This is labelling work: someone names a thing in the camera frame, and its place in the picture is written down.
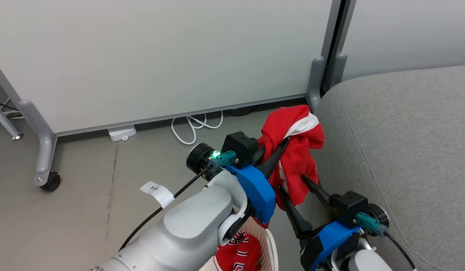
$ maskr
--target green light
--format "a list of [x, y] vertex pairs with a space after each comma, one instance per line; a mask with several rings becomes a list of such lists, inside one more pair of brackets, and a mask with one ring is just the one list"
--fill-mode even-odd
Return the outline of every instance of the green light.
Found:
[[215, 159], [215, 158], [217, 158], [220, 154], [221, 154], [220, 151], [213, 151], [212, 154], [210, 155], [210, 157], [211, 157], [212, 159]]

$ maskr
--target laundry basket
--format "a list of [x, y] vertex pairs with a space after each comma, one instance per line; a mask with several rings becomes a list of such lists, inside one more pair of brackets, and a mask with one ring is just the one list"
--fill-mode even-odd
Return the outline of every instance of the laundry basket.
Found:
[[[258, 239], [261, 245], [261, 257], [259, 263], [261, 264], [261, 271], [279, 271], [279, 264], [277, 262], [277, 249], [274, 238], [270, 230], [259, 226], [254, 219], [249, 218], [239, 231], [244, 231], [253, 235]], [[218, 264], [215, 256], [212, 257], [200, 271], [217, 271]]]

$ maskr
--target whiteboard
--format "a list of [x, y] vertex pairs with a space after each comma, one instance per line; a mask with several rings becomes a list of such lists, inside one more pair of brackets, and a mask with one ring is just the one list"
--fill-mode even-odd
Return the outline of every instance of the whiteboard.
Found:
[[465, 0], [357, 0], [342, 52], [342, 81], [465, 65]]
[[331, 0], [0, 0], [0, 69], [54, 133], [304, 94]]

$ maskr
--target gray sofa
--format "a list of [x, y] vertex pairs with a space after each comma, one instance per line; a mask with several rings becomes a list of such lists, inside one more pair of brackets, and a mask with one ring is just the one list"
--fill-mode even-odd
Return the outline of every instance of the gray sofa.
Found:
[[[418, 270], [465, 271], [465, 66], [352, 79], [315, 115], [325, 189], [384, 207]], [[411, 270], [389, 240], [370, 240], [394, 271]]]

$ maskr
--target tile floor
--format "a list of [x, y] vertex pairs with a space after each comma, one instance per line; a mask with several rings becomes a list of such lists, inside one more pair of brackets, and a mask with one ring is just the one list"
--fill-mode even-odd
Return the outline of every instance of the tile floor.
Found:
[[[225, 117], [219, 129], [198, 130], [198, 142], [220, 149], [232, 132], [260, 137], [273, 109], [266, 106], [248, 116]], [[159, 122], [138, 125], [137, 134], [128, 141], [112, 142], [106, 131], [59, 138], [52, 169], [62, 176], [62, 184], [46, 193], [32, 184], [37, 137], [25, 121], [12, 121], [24, 137], [11, 141], [0, 127], [0, 271], [75, 271], [100, 264], [159, 207], [139, 190], [143, 184], [152, 180], [176, 192], [194, 175], [185, 165], [191, 147], [174, 137], [170, 122]], [[177, 122], [177, 132], [186, 140], [191, 137], [189, 129]], [[170, 207], [204, 185], [205, 180], [199, 179]], [[313, 225], [324, 223], [324, 214], [313, 214], [318, 205], [308, 196], [298, 207]], [[301, 270], [299, 243], [286, 214], [277, 209], [270, 228], [280, 270]]]

